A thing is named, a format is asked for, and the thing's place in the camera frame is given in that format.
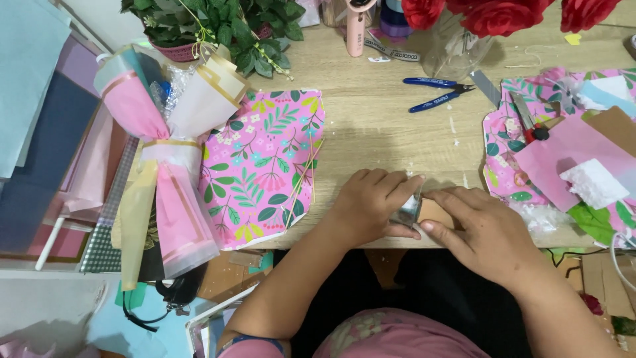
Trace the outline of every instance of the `cutting pliers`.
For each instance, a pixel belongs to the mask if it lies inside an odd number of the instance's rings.
[[[475,89],[474,85],[462,85],[455,81],[439,80],[437,78],[409,77],[402,80],[402,82],[406,83],[407,85],[423,85],[439,89],[454,89],[454,91],[451,93],[447,93],[439,98],[433,99],[432,101],[428,101],[426,103],[422,103],[415,107],[409,108],[409,113],[420,112],[428,110],[429,108],[437,107],[442,103],[446,103],[453,98],[459,97],[459,95],[461,95],[462,93],[469,92]]]

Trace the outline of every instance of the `glass vase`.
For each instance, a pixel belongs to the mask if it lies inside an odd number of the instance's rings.
[[[432,47],[422,64],[429,77],[449,81],[463,80],[475,70],[490,50],[493,37],[477,37],[459,24],[462,19],[463,15],[453,15],[448,9],[444,9],[433,25]]]

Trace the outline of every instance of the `black pants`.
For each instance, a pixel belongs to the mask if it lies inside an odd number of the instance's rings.
[[[274,264],[285,256],[276,250]],[[531,358],[522,314],[512,295],[464,267],[448,250],[409,250],[394,281],[382,290],[363,250],[351,250],[312,300],[291,339],[294,358],[311,358],[322,341],[363,310],[394,307],[441,322],[492,358]]]

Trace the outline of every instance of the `pink floral paper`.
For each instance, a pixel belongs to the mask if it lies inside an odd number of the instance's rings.
[[[501,103],[499,109],[489,113],[483,121],[484,140],[486,144],[486,165],[483,169],[484,177],[492,195],[503,200],[521,201],[528,204],[548,204],[548,198],[541,190],[534,186],[528,176],[519,168],[514,154],[525,148],[521,135],[521,123],[515,105],[508,94],[509,91],[520,93],[528,108],[538,122],[558,116],[552,107],[544,104],[539,98],[547,102],[560,101],[562,93],[553,81],[570,76],[577,81],[603,77],[624,76],[632,96],[636,96],[636,68],[606,69],[582,73],[567,73],[565,68],[553,68],[539,76],[530,78],[508,78],[501,82]],[[583,110],[576,107],[562,111],[562,115],[582,115]],[[626,199],[632,211],[636,210],[636,201]],[[622,203],[612,204],[609,210],[609,222],[614,230],[622,233],[636,227],[634,218]]]
[[[320,144],[321,96],[320,91],[250,92],[226,127],[204,143],[199,192],[223,249],[280,234],[309,209],[317,159],[298,186],[293,207],[292,193]]]

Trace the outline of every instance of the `fingernail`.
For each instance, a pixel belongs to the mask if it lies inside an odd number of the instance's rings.
[[[431,224],[430,222],[423,223],[422,224],[422,230],[424,230],[427,233],[433,231],[433,224]]]

